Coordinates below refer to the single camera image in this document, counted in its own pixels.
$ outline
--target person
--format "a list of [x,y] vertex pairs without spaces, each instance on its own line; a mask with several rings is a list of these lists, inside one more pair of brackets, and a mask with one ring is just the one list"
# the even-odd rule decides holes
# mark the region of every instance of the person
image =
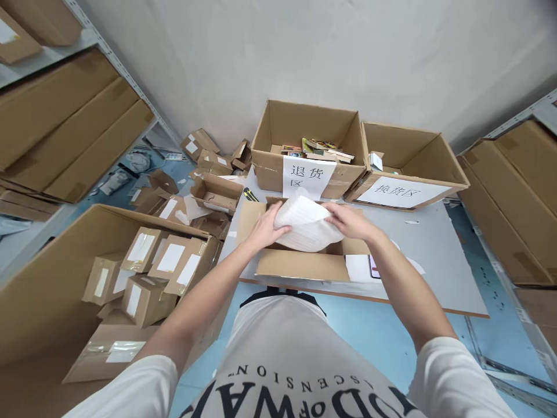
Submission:
[[[514,417],[387,235],[347,206],[323,206],[328,222],[367,243],[414,342],[418,358],[408,396],[329,327],[314,300],[276,294],[252,297],[240,308],[215,377],[180,417]],[[291,230],[274,229],[279,208],[271,206],[249,238],[183,298],[126,370],[66,417],[168,416],[196,337],[255,254]]]

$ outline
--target white t-shirt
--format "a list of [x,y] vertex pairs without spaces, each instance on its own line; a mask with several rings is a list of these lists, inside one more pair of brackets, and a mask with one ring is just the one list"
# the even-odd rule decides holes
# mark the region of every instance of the white t-shirt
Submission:
[[[167,417],[178,372],[144,358],[66,418]],[[408,398],[340,338],[321,310],[289,296],[242,307],[217,374],[183,417],[515,417],[464,345],[448,337],[418,355]]]

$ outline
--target white table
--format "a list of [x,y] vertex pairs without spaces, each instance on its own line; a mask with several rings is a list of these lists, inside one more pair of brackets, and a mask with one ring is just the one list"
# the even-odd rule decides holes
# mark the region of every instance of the white table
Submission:
[[[245,186],[252,190],[259,201],[265,201],[266,196],[281,197],[281,193],[261,190],[258,187],[253,168],[245,180]],[[235,233],[245,201],[245,196],[242,196],[232,219],[220,260],[223,260],[236,248]],[[362,209],[368,219],[372,220],[400,246],[404,255],[417,261],[423,267],[424,279],[446,312],[489,318],[451,219],[441,201],[416,212],[401,212],[357,204],[353,206]],[[419,223],[408,224],[406,221]],[[319,282],[261,276],[255,274],[258,262],[259,258],[255,257],[248,264],[240,275],[242,281],[389,303],[382,284]]]

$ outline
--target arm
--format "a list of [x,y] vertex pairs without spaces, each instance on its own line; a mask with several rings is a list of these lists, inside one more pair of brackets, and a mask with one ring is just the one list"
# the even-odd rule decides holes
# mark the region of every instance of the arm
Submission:
[[223,302],[236,289],[238,278],[249,261],[259,250],[292,230],[291,226],[283,226],[277,230],[273,227],[281,205],[282,202],[272,205],[260,217],[248,239],[238,245],[182,298],[176,309],[135,356],[134,362],[161,354],[170,357],[181,372],[195,339],[203,334],[215,319]]
[[326,220],[345,236],[364,240],[377,265],[396,315],[412,337],[416,352],[435,337],[457,338],[443,308],[422,276],[387,235],[346,206],[323,203]]

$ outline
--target hand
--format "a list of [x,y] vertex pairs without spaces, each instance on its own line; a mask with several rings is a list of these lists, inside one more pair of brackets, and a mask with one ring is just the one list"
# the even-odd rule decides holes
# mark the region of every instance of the hand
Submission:
[[249,243],[255,251],[259,251],[271,245],[277,239],[282,237],[282,235],[292,231],[292,227],[289,225],[278,229],[274,228],[274,219],[282,205],[283,203],[281,201],[275,203],[268,211],[259,217],[253,231],[245,241],[246,243]]
[[325,218],[325,220],[335,225],[348,238],[357,238],[370,242],[375,238],[385,235],[383,231],[365,219],[363,215],[353,211],[346,205],[325,202],[321,206],[332,213],[332,216]]

